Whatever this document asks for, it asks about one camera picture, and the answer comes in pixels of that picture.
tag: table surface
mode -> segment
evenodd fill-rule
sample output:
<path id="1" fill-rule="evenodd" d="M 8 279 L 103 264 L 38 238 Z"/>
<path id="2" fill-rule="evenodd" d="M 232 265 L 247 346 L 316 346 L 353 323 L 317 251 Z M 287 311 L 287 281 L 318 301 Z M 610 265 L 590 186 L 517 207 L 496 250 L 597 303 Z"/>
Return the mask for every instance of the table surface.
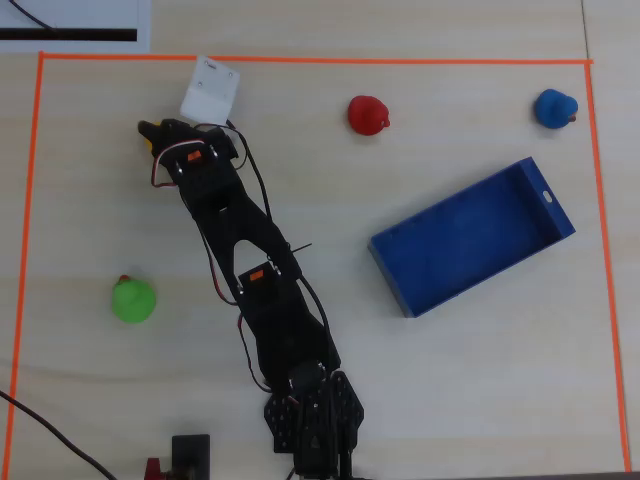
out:
<path id="1" fill-rule="evenodd" d="M 586 56 L 578 1 L 358 0 L 349 12 L 336 1 L 181 3 L 154 2 L 154 53 Z M 633 348 L 640 70 L 628 62 L 639 10 L 632 0 L 584 3 L 629 406 L 640 396 Z M 2 62 L 0 388 L 8 391 L 37 62 L 34 55 Z M 354 473 L 623 470 L 583 66 L 230 65 L 241 74 L 231 118 L 259 163 L 274 220 L 294 247 L 313 242 L 297 256 L 365 407 Z M 247 372 L 235 311 L 212 295 L 197 230 L 176 193 L 149 187 L 150 156 L 135 129 L 140 119 L 178 115 L 192 66 L 46 62 L 17 397 L 121 479 L 140 478 L 146 457 L 166 458 L 171 435 L 203 432 L 212 438 L 212 478 L 284 478 L 291 459 L 271 451 L 261 419 L 266 398 Z M 548 87 L 581 106 L 578 122 L 559 132 L 531 118 L 531 102 Z M 391 111 L 391 128 L 371 139 L 343 120 L 360 93 Z M 368 238 L 527 156 L 576 234 L 404 319 Z M 241 176 L 259 199 L 251 170 Z M 237 256 L 238 272 L 261 261 L 247 244 Z M 109 310 L 110 287 L 125 272 L 158 292 L 153 317 L 135 327 Z M 640 417 L 631 408 L 628 426 L 633 454 Z M 22 413 L 11 430 L 8 478 L 97 478 Z"/>

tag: rubber duck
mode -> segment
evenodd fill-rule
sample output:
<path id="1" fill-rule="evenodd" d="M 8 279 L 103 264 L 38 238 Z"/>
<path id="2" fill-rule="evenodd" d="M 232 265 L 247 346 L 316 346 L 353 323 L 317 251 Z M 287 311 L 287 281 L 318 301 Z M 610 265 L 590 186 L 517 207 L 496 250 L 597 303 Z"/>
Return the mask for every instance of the rubber duck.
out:
<path id="1" fill-rule="evenodd" d="M 144 322 L 155 307 L 156 294 L 149 284 L 122 275 L 113 286 L 111 309 L 123 322 Z"/>
<path id="2" fill-rule="evenodd" d="M 349 103 L 349 125 L 360 135 L 375 135 L 391 125 L 389 109 L 376 97 L 358 95 Z"/>
<path id="3" fill-rule="evenodd" d="M 542 92 L 534 105 L 536 118 L 547 128 L 562 128 L 576 121 L 578 102 L 575 98 L 549 88 Z"/>

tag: wire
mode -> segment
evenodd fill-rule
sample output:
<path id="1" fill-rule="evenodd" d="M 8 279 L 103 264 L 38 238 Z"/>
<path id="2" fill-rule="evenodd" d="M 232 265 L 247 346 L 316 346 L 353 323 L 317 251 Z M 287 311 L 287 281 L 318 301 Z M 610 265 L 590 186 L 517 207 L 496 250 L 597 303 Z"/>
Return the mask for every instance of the wire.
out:
<path id="1" fill-rule="evenodd" d="M 219 125 L 217 123 L 199 123 L 194 128 L 198 128 L 198 127 L 218 127 L 218 128 L 224 128 L 226 130 L 231 130 L 232 132 L 235 132 L 235 133 L 238 134 L 238 137 L 240 138 L 240 141 L 242 142 L 242 146 L 244 147 L 244 151 L 246 152 L 246 157 L 249 159 L 249 163 L 251 163 L 251 168 L 253 168 L 253 173 L 255 173 L 256 178 L 258 179 L 258 183 L 260 184 L 260 191 L 262 192 L 262 200 L 264 201 L 265 213 L 267 214 L 267 218 L 269 219 L 269 221 L 272 222 L 273 220 L 271 219 L 271 207 L 269 206 L 269 197 L 267 196 L 267 189 L 264 186 L 264 181 L 262 180 L 262 175 L 260 175 L 260 170 L 258 170 L 258 166 L 256 165 L 256 161 L 253 158 L 253 155 L 251 154 L 251 150 L 249 149 L 249 145 L 247 144 L 247 139 L 244 137 L 244 135 L 239 130 L 236 130 L 234 127 L 231 127 L 231 125 L 233 125 L 233 123 L 231 123 L 228 120 L 227 120 L 227 122 L 229 123 L 229 125 Z M 240 167 L 237 168 L 237 170 L 242 168 L 242 165 L 244 165 L 244 162 L 240 165 Z"/>
<path id="2" fill-rule="evenodd" d="M 300 281 L 304 285 L 304 288 L 307 289 L 307 291 L 309 292 L 309 295 L 311 295 L 311 298 L 313 298 L 313 301 L 318 307 L 318 311 L 320 312 L 320 317 L 322 318 L 322 324 L 324 325 L 324 331 L 327 335 L 327 349 L 330 355 L 331 354 L 331 329 L 329 328 L 329 320 L 327 319 L 327 314 L 325 313 L 324 307 L 322 306 L 322 303 L 320 302 L 320 299 L 318 298 L 318 295 L 316 294 L 315 290 L 313 289 L 313 287 L 311 287 L 307 279 L 302 274 L 300 274 Z"/>
<path id="3" fill-rule="evenodd" d="M 176 186 L 175 183 L 173 182 L 165 182 L 165 183 L 156 183 L 156 175 L 158 173 L 158 164 L 160 163 L 160 158 L 162 158 L 162 156 L 167 153 L 169 150 L 176 148 L 176 147 L 181 147 L 183 145 L 193 145 L 193 144 L 200 144 L 200 145 L 204 145 L 205 143 L 202 140 L 187 140 L 184 142 L 178 142 L 178 143 L 174 143 L 173 145 L 169 145 L 167 148 L 165 148 L 163 151 L 160 152 L 160 154 L 153 160 L 153 167 L 151 168 L 151 185 L 154 186 L 155 188 L 173 188 Z"/>
<path id="4" fill-rule="evenodd" d="M 303 249 L 305 249 L 307 247 L 310 247 L 311 245 L 313 245 L 313 243 L 307 243 L 306 245 L 303 245 L 301 247 L 298 247 L 298 248 L 295 248 L 295 249 L 291 250 L 291 253 L 299 252 L 300 250 L 303 250 Z"/>
<path id="5" fill-rule="evenodd" d="M 247 355 L 247 363 L 249 365 L 249 371 L 251 372 L 251 378 L 253 378 L 253 382 L 258 386 L 260 390 L 266 393 L 271 393 L 271 389 L 265 387 L 256 378 L 253 373 L 253 366 L 251 364 L 251 356 L 249 355 L 249 348 L 247 347 L 247 342 L 244 339 L 244 333 L 242 333 L 242 313 L 238 316 L 238 331 L 240 332 L 240 339 L 242 340 L 242 345 L 244 346 L 244 353 Z"/>
<path id="6" fill-rule="evenodd" d="M 47 30 L 49 30 L 50 32 L 55 32 L 56 29 L 53 28 L 51 25 L 48 25 L 46 23 L 44 23 L 42 20 L 39 20 L 38 18 L 34 17 L 33 15 L 31 15 L 29 12 L 27 12 L 24 8 L 22 8 L 20 5 L 18 5 L 16 3 L 16 0 L 9 0 L 9 3 L 11 5 L 13 5 L 14 7 L 16 7 L 20 13 L 22 13 L 25 17 L 29 18 L 31 21 L 37 23 L 38 25 L 40 25 L 42 28 L 45 28 Z"/>
<path id="7" fill-rule="evenodd" d="M 102 475 L 104 475 L 106 478 L 108 478 L 109 480 L 117 480 L 116 477 L 114 475 L 112 475 L 109 470 L 107 470 L 106 468 L 104 468 L 102 465 L 100 465 L 96 460 L 94 460 L 93 458 L 91 458 L 89 455 L 87 455 L 86 453 L 84 453 L 82 450 L 80 450 L 78 447 L 76 447 L 73 443 L 71 443 L 71 440 L 69 440 L 67 437 L 65 437 L 62 433 L 60 433 L 60 431 L 54 427 L 53 425 L 51 425 L 47 420 L 45 420 L 44 418 L 42 418 L 40 415 L 38 415 L 36 412 L 34 412 L 33 410 L 31 410 L 29 407 L 23 405 L 22 403 L 20 403 L 19 401 L 17 401 L 15 398 L 10 397 L 9 395 L 7 395 L 5 392 L 3 392 L 2 390 L 0 390 L 0 397 L 4 398 L 7 402 L 9 402 L 10 404 L 12 404 L 13 406 L 15 406 L 16 408 L 19 408 L 20 410 L 22 410 L 24 413 L 26 413 L 27 415 L 29 415 L 31 418 L 33 418 L 35 421 L 37 421 L 38 423 L 40 423 L 43 427 L 45 427 L 47 430 L 49 430 L 51 433 L 53 433 L 53 435 L 56 436 L 56 438 L 58 440 L 60 440 L 62 443 L 64 443 L 64 445 L 71 450 L 73 453 L 75 453 L 76 455 L 78 455 L 81 459 L 83 459 L 85 462 L 87 462 L 88 464 L 90 464 L 93 468 L 95 468 L 96 470 L 98 470 Z"/>
<path id="8" fill-rule="evenodd" d="M 198 124 L 197 124 L 197 125 L 195 125 L 193 128 L 195 128 L 195 129 L 197 130 L 197 129 L 198 129 L 198 128 L 200 128 L 200 127 L 214 126 L 214 125 L 215 125 L 215 124 L 213 124 L 213 123 L 198 123 Z M 236 129 L 235 125 L 234 125 L 233 123 L 231 123 L 231 120 L 227 120 L 227 125 L 229 126 L 229 128 L 230 128 L 231 130 L 235 130 L 235 129 Z M 242 167 L 244 167 L 244 165 L 247 163 L 247 157 L 248 157 L 248 155 L 247 155 L 247 150 L 245 149 L 245 151 L 244 151 L 244 158 L 242 159 L 242 163 L 240 163 L 240 165 L 239 165 L 239 166 L 237 166 L 237 167 L 233 167 L 233 168 L 235 168 L 235 169 L 236 169 L 236 171 L 238 171 L 238 170 L 240 170 Z"/>
<path id="9" fill-rule="evenodd" d="M 213 278 L 213 286 L 216 289 L 216 293 L 218 294 L 218 297 L 220 297 L 220 300 L 222 300 L 224 303 L 226 303 L 227 305 L 231 305 L 232 307 L 237 307 L 238 304 L 236 302 L 229 300 L 224 295 L 224 293 L 222 293 L 222 290 L 220 290 L 220 285 L 218 284 L 218 276 L 216 275 L 216 266 L 213 261 L 213 255 L 211 254 L 211 248 L 209 247 L 209 243 L 207 242 L 207 239 L 204 236 L 204 233 L 202 232 L 200 225 L 198 225 L 197 222 L 196 222 L 196 225 L 198 226 L 200 237 L 202 237 L 202 243 L 204 243 L 204 248 L 207 251 L 207 257 L 209 257 L 209 267 L 211 268 L 211 277 Z"/>

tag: orange tape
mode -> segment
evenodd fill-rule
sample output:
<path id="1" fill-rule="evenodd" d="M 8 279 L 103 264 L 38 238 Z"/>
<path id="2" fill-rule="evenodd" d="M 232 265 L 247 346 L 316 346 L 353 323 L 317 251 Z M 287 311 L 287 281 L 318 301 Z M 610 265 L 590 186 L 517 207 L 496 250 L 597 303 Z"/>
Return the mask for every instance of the orange tape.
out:
<path id="1" fill-rule="evenodd" d="M 194 160 L 197 160 L 201 157 L 202 154 L 200 153 L 200 150 L 196 150 L 195 152 L 191 152 L 189 155 L 187 155 L 187 162 L 193 162 Z"/>
<path id="2" fill-rule="evenodd" d="M 249 280 L 254 282 L 262 277 L 264 277 L 264 270 L 258 270 L 257 272 L 253 272 L 251 275 L 249 275 Z"/>
<path id="3" fill-rule="evenodd" d="M 57 60 L 159 60 L 195 61 L 195 55 L 120 55 L 92 53 L 45 53 L 47 59 Z M 322 58 L 322 57 L 263 57 L 255 55 L 211 55 L 219 62 L 253 63 L 315 63 L 324 65 L 586 65 L 590 59 L 493 59 L 493 58 Z"/>
<path id="4" fill-rule="evenodd" d="M 611 338 L 613 340 L 613 363 L 616 372 L 616 393 L 618 396 L 618 422 L 620 424 L 620 443 L 625 472 L 631 472 L 631 452 L 629 449 L 629 433 L 627 432 L 627 408 L 624 393 L 624 376 L 622 374 L 622 355 L 620 354 L 620 335 L 618 332 L 618 314 L 616 311 L 616 295 L 613 286 L 613 268 L 611 266 L 611 249 L 609 247 L 609 229 L 607 212 L 604 203 L 604 187 L 602 185 L 602 169 L 600 168 L 600 147 L 598 145 L 598 129 L 596 126 L 596 110 L 593 102 L 593 83 L 591 82 L 591 66 L 584 65 L 584 79 L 587 84 L 587 104 L 589 106 L 589 123 L 591 125 L 591 148 L 593 165 L 596 171 L 596 188 L 598 190 L 598 210 L 600 211 L 600 230 L 602 231 L 602 248 L 604 250 L 604 268 L 607 275 L 607 291 L 609 294 L 609 316 L 611 319 Z"/>
<path id="5" fill-rule="evenodd" d="M 22 315 L 24 312 L 24 292 L 27 281 L 27 260 L 29 258 L 29 228 L 31 225 L 31 199 L 33 196 L 33 171 L 36 162 L 36 142 L 38 140 L 38 118 L 40 115 L 40 97 L 42 94 L 42 71 L 44 55 L 38 53 L 36 89 L 31 116 L 31 142 L 29 144 L 29 163 L 27 166 L 27 188 L 24 194 L 24 219 L 22 222 L 22 253 L 20 257 L 20 281 L 18 284 L 18 304 L 16 306 L 16 326 L 13 336 L 13 361 L 11 363 L 11 384 L 9 395 L 16 398 L 18 389 L 18 370 L 20 368 L 20 344 L 22 340 Z M 11 442 L 13 439 L 13 417 L 15 407 L 9 404 L 7 413 L 7 431 L 4 442 L 4 460 L 2 462 L 2 480 L 9 480 L 9 461 L 11 460 Z"/>

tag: white cube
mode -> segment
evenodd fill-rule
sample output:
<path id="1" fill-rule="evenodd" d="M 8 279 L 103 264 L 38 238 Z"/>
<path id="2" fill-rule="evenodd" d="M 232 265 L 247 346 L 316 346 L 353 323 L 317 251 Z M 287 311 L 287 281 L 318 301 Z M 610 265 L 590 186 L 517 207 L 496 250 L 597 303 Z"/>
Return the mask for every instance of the white cube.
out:
<path id="1" fill-rule="evenodd" d="M 198 57 L 180 115 L 198 123 L 224 125 L 229 118 L 240 74 L 204 55 Z"/>

